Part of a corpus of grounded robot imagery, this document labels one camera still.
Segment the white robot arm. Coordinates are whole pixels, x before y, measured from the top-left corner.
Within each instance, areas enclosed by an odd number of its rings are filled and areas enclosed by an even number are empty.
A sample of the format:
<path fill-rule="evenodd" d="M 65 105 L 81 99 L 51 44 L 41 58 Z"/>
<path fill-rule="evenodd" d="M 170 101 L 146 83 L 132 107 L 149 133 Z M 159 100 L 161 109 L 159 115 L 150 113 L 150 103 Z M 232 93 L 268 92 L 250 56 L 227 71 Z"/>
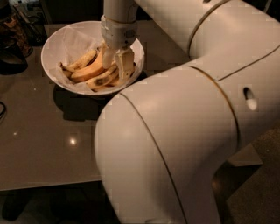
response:
<path fill-rule="evenodd" d="M 218 168 L 279 117 L 280 23 L 243 0 L 129 0 L 189 61 L 127 87 L 94 147 L 121 224 L 221 224 Z"/>

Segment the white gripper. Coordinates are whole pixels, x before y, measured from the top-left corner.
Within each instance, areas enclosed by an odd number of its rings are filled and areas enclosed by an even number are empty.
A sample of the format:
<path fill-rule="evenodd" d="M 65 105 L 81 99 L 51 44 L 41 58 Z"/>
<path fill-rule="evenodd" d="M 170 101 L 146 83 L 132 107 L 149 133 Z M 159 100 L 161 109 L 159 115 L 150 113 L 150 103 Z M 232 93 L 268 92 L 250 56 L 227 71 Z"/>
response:
<path fill-rule="evenodd" d="M 101 17 L 101 35 L 104 40 L 102 45 L 102 66 L 108 69 L 115 57 L 119 69 L 119 79 L 125 81 L 130 77 L 135 54 L 131 46 L 137 38 L 137 23 L 119 23 L 112 19 Z"/>

